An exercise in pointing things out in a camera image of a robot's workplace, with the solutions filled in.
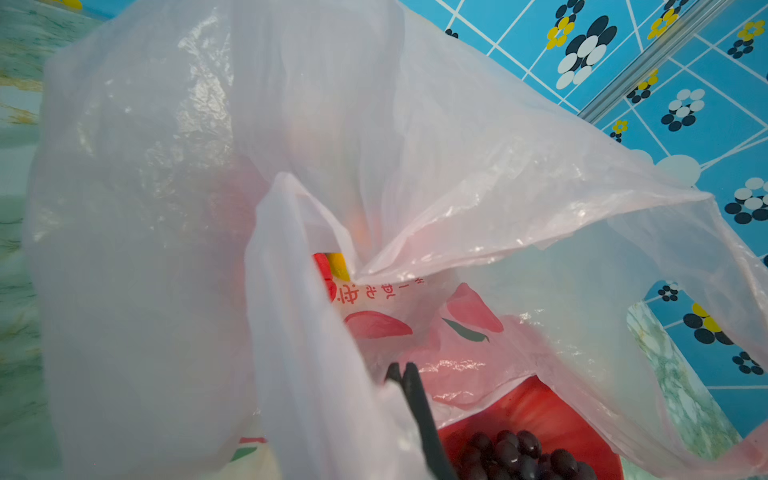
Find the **bunch of grapes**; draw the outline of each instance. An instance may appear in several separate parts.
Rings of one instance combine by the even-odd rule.
[[[577,462],[564,449],[541,453],[536,435],[502,430],[496,444],[482,432],[475,433],[464,449],[461,480],[597,480],[591,466]]]

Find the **chinese character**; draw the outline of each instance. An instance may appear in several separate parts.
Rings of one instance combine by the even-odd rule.
[[[382,285],[382,290],[387,292],[387,299],[389,299],[391,296],[395,296],[394,289],[392,288],[392,285],[389,285],[388,283],[385,283]]]
[[[346,283],[342,285],[341,287],[341,303],[351,303],[352,305],[355,304],[355,300],[357,300],[357,293],[359,290],[354,289],[352,290],[349,288],[349,285]]]

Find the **metal trim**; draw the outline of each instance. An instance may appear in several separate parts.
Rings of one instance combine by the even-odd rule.
[[[734,0],[698,0],[677,22],[634,59],[614,80],[584,107],[578,116],[597,124],[621,102],[632,88],[687,43]]]

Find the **plastic bag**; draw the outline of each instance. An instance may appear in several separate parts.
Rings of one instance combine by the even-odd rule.
[[[768,271],[710,194],[394,2],[263,0],[236,12],[235,145],[273,184],[246,257],[257,396],[287,478],[424,476],[398,441],[400,399],[378,387],[394,360],[419,365],[439,425],[535,373],[655,475],[768,469],[765,425],[716,462],[690,454],[627,329],[627,308],[672,278],[768,360]],[[410,336],[356,348],[318,251],[342,252],[360,292],[419,278],[424,302],[448,303],[402,313]],[[475,327],[487,341],[446,321],[464,283],[478,294],[465,321],[487,306],[503,325]]]
[[[685,450],[625,324],[674,278],[768,362],[768,273],[712,197],[395,2],[139,1],[48,63],[42,112],[24,242],[72,478],[220,468],[253,377],[285,478],[429,478],[379,381],[409,359],[442,425],[536,373],[656,475],[766,470],[764,425]],[[316,252],[436,311],[356,342]],[[503,331],[462,342],[461,298]]]

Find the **red bowl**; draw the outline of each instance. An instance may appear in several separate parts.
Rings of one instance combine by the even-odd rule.
[[[543,452],[566,449],[579,462],[586,462],[600,480],[621,480],[619,456],[598,433],[538,377],[525,380],[480,413],[440,429],[440,441],[454,464],[476,432],[492,439],[501,430],[528,430],[541,441]]]

